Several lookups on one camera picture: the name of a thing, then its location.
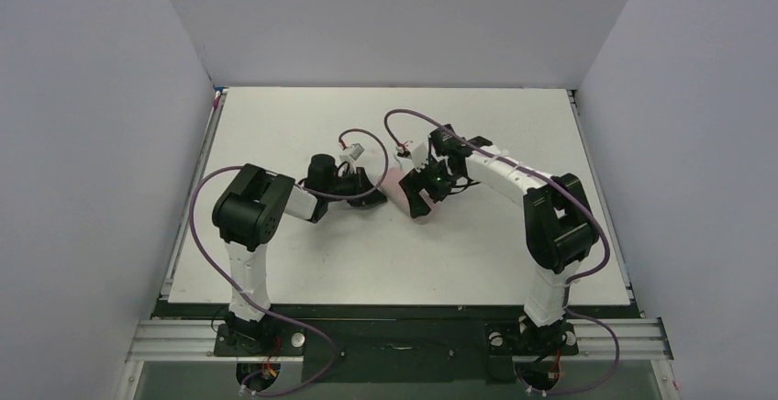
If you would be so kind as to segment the pink umbrella case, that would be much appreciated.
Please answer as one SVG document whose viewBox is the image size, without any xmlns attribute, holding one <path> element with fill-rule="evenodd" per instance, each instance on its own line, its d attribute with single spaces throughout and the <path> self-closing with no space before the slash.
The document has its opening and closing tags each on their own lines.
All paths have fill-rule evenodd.
<svg viewBox="0 0 778 400">
<path fill-rule="evenodd" d="M 407 172 L 401 170 L 400 168 L 390 168 L 382 182 L 382 185 L 380 186 L 381 192 L 384 193 L 399 210 L 403 211 L 414 222 L 418 224 L 425 224 L 433 216 L 435 213 L 435 207 L 440 202 L 440 199 L 433 195 L 433 180 L 429 175 L 423 173 L 425 177 L 424 191 L 426 191 L 435 202 L 435 207 L 433 208 L 431 215 L 423 219 L 413 219 L 409 215 L 408 197 L 410 194 L 405 194 L 398 184 L 398 182 L 405 176 L 406 173 Z"/>
</svg>

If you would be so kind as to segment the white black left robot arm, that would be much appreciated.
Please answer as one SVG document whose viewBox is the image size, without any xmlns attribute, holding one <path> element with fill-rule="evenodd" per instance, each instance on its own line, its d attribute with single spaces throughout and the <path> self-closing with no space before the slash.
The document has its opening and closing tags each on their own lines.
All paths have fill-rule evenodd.
<svg viewBox="0 0 778 400">
<path fill-rule="evenodd" d="M 282 217 L 316 224 L 329 205 L 339 201 L 367 209 L 386 203 L 388 198 L 375 188 L 362 167 L 349 161 L 340 167 L 334 157 L 316 154 L 300 184 L 286 175 L 246 164 L 217 199 L 212 223 L 227 247 L 232 287 L 226 316 L 228 333 L 244 340 L 251 350 L 265 350 L 277 330 L 269 314 L 267 250 Z"/>
</svg>

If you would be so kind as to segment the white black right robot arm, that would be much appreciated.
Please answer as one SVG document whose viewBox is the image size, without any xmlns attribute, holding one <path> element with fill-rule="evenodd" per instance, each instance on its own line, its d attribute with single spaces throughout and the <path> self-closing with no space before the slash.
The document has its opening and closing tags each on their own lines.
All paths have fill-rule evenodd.
<svg viewBox="0 0 778 400">
<path fill-rule="evenodd" d="M 523 210 L 528 253 L 536 263 L 518 343 L 530 355 L 571 346 L 565 330 L 569 279 L 600 239 L 580 180 L 573 174 L 532 172 L 481 136 L 461 142 L 450 126 L 431 132 L 427 142 L 408 141 L 397 155 L 411 161 L 398 173 L 391 197 L 415 221 L 466 186 L 485 185 Z"/>
</svg>

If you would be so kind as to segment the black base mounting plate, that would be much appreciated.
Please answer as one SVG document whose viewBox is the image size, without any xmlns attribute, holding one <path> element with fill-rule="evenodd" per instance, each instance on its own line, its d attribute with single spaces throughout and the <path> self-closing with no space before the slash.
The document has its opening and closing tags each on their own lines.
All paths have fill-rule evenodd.
<svg viewBox="0 0 778 400">
<path fill-rule="evenodd" d="M 518 343 L 518 306 L 283 306 L 265 350 L 251 350 L 228 333 L 224 306 L 164 308 L 157 319 L 207 320 L 217 333 L 218 356 L 258 356 L 258 362 L 231 363 L 249 391 L 283 390 L 290 384 L 446 383 L 483 380 L 524 382 L 550 388 L 562 376 L 561 365 L 579 353 L 572 321 L 591 322 L 611 336 L 620 359 L 616 333 L 607 319 L 636 319 L 634 305 L 578 306 L 565 319 L 573 345 L 540 355 Z"/>
</svg>

